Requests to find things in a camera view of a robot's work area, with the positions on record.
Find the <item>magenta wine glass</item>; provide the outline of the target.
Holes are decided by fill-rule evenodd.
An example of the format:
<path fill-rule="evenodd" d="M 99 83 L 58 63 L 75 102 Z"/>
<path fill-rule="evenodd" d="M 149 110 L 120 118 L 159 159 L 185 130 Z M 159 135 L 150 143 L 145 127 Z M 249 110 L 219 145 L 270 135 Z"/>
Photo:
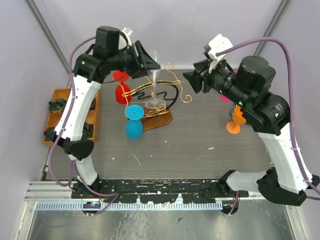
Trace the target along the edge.
<path fill-rule="evenodd" d="M 224 78 L 223 78 L 223 86 L 224 85 L 228 85 L 230 84 L 231 86 L 234 85 L 235 83 L 235 79 L 236 79 L 236 76 L 237 76 L 237 71 L 234 71 L 234 72 L 229 72 Z M 225 102 L 230 102 L 230 100 L 223 94 L 221 93 L 220 94 L 220 97 L 223 101 Z"/>

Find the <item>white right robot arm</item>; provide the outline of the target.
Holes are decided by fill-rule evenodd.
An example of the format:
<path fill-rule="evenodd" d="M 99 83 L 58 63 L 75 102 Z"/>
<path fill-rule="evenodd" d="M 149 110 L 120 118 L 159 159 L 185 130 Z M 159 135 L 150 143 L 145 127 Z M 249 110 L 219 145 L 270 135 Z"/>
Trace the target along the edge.
<path fill-rule="evenodd" d="M 258 192 L 280 205 L 300 206 L 311 188 L 298 165 L 290 134 L 290 107 L 281 96 L 270 91 L 276 71 L 260 56 L 246 56 L 237 71 L 222 60 L 214 69 L 208 59 L 196 62 L 194 70 L 184 72 L 194 92 L 215 90 L 240 108 L 245 121 L 263 141 L 273 166 L 261 172 L 229 170 L 219 179 L 219 191 L 231 197 L 236 191 Z"/>

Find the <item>orange wine glass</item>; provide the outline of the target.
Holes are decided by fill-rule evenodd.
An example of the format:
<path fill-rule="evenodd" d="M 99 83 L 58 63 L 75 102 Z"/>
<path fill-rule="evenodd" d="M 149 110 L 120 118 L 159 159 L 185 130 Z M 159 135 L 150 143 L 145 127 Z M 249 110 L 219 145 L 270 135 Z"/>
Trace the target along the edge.
<path fill-rule="evenodd" d="M 242 109 L 236 106 L 232 114 L 232 121 L 226 124 L 226 130 L 231 134 L 238 134 L 241 131 L 241 126 L 246 123 L 247 120 L 243 117 Z"/>

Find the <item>striped cloth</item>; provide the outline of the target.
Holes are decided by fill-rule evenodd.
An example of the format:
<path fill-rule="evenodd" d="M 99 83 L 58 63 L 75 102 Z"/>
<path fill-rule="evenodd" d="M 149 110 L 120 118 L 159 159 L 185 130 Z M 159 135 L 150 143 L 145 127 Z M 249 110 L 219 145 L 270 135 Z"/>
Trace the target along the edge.
<path fill-rule="evenodd" d="M 232 107 L 231 107 L 231 109 L 230 109 L 230 111 L 229 111 L 229 115 L 232 117 L 233 116 L 233 113 L 235 112 L 235 108 L 236 108 L 236 104 L 234 104 Z"/>

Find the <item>gold wire wine glass rack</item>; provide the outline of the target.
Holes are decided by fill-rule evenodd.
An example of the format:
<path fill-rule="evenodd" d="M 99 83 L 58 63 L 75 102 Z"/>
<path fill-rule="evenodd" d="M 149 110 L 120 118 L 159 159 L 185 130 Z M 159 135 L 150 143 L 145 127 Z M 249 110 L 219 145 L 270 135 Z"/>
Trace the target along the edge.
<path fill-rule="evenodd" d="M 170 108 L 180 99 L 183 103 L 188 104 L 193 100 L 190 94 L 183 96 L 182 81 L 172 71 L 175 65 L 172 62 L 167 62 L 164 69 L 171 73 L 175 80 L 157 80 L 158 74 L 152 73 L 151 76 L 146 76 L 148 83 L 140 85 L 134 89 L 130 89 L 125 81 L 129 79 L 129 75 L 125 71 L 116 70 L 112 75 L 112 81 L 117 83 L 115 98 L 117 103 L 125 104 L 128 109 L 133 105 L 132 97 L 137 97 L 139 104 L 145 104 L 143 107 L 144 114 L 141 119 L 142 130 L 148 131 L 155 128 L 168 125 L 173 120 Z M 168 98 L 167 91 L 159 91 L 158 86 L 166 85 L 175 89 L 175 96 Z"/>

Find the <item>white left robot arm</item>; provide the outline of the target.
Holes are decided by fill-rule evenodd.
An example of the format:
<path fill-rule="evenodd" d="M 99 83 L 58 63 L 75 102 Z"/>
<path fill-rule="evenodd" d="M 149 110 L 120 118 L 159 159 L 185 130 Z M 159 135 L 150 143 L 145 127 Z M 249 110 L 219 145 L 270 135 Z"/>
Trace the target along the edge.
<path fill-rule="evenodd" d="M 100 26 L 89 41 L 93 44 L 77 58 L 69 57 L 71 91 L 62 116 L 54 129 L 44 132 L 55 148 L 60 146 L 71 160 L 70 172 L 76 172 L 77 183 L 88 198 L 101 196 L 101 184 L 92 162 L 94 142 L 83 136 L 83 127 L 92 101 L 113 71 L 126 72 L 136 79 L 147 76 L 160 65 L 150 57 L 140 41 L 132 42 L 132 30 Z"/>

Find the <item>red wine glass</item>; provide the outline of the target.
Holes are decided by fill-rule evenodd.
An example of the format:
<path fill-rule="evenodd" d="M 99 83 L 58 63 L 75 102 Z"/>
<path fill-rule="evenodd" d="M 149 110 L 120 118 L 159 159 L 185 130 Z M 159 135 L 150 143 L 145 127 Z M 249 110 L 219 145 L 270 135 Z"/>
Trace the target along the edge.
<path fill-rule="evenodd" d="M 117 103 L 126 105 L 132 99 L 130 95 L 126 95 L 126 93 L 130 92 L 130 87 L 125 84 L 125 81 L 129 79 L 129 75 L 125 71 L 116 70 L 113 73 L 113 79 L 117 83 L 117 87 L 115 89 L 115 100 Z"/>

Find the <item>clear wine glass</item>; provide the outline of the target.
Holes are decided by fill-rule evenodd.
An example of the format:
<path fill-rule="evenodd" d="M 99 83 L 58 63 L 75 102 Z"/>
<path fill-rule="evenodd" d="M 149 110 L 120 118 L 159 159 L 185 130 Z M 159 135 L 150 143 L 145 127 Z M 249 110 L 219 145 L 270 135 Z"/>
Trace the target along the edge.
<path fill-rule="evenodd" d="M 160 74 L 159 70 L 151 70 L 149 74 L 150 82 L 152 83 L 151 98 L 145 103 L 149 109 L 162 110 L 166 107 L 166 102 L 157 96 L 157 79 Z"/>

